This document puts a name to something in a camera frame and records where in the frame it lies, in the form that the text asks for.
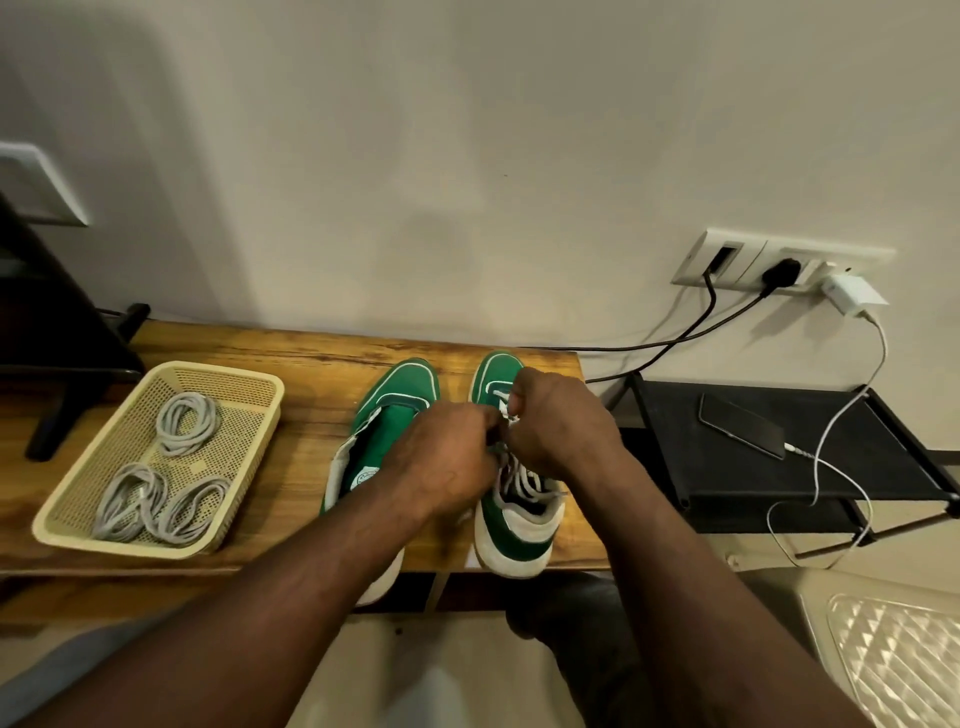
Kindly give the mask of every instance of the leg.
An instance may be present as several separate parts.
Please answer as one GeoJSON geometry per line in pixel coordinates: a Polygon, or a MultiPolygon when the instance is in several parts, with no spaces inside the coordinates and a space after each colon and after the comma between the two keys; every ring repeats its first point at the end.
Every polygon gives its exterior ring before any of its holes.
{"type": "Polygon", "coordinates": [[[519,583],[507,622],[550,648],[588,728],[660,725],[612,580],[548,572],[519,583]]]}
{"type": "Polygon", "coordinates": [[[167,615],[94,629],[60,645],[36,665],[0,686],[0,728],[28,716],[167,615]]]}

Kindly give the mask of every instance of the wall socket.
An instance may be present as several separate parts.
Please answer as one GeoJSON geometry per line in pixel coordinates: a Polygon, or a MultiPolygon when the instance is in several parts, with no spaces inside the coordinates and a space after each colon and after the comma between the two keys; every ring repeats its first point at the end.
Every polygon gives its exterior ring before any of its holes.
{"type": "Polygon", "coordinates": [[[703,286],[704,271],[710,269],[714,288],[759,291],[764,271],[789,257],[799,260],[803,268],[795,285],[779,288],[777,293],[803,295],[819,290],[830,274],[865,276],[896,254],[890,248],[710,228],[687,254],[673,282],[703,286]]]}

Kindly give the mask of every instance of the forearm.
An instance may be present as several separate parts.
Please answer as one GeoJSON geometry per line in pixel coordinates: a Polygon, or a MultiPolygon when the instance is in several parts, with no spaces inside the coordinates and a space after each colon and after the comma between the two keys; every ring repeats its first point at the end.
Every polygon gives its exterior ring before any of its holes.
{"type": "Polygon", "coordinates": [[[284,725],[356,600],[425,520],[398,481],[381,471],[24,724],[284,725]]]}
{"type": "Polygon", "coordinates": [[[611,449],[574,475],[662,705],[681,725],[868,726],[642,466],[611,449]]]}

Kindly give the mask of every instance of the beige basket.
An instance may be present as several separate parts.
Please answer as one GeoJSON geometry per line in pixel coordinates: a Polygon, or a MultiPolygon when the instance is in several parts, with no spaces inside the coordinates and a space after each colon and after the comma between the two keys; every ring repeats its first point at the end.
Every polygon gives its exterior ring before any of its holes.
{"type": "MultiPolygon", "coordinates": [[[[128,556],[185,559],[213,551],[227,535],[280,417],[283,382],[273,375],[242,369],[171,361],[148,372],[84,450],[34,518],[34,536],[50,546],[128,556]],[[200,392],[217,401],[221,423],[200,449],[165,457],[156,448],[156,414],[180,392],[200,392]],[[205,475],[230,481],[203,536],[187,546],[164,544],[144,531],[128,544],[98,541],[90,535],[100,498],[116,471],[142,462],[166,476],[170,497],[205,475]]],[[[181,429],[196,421],[193,412],[181,429]]],[[[212,505],[202,505],[198,517],[212,505]]]]}

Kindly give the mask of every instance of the shoe label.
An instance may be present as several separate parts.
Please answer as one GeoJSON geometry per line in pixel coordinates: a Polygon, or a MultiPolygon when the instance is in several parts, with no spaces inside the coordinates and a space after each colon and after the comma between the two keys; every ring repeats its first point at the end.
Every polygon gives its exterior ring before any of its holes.
{"type": "Polygon", "coordinates": [[[379,470],[380,470],[379,468],[375,468],[372,465],[368,465],[364,468],[361,468],[357,476],[353,478],[353,482],[350,483],[350,489],[353,490],[358,485],[360,485],[360,483],[362,483],[363,481],[370,480],[374,475],[376,475],[377,471],[379,470]]]}

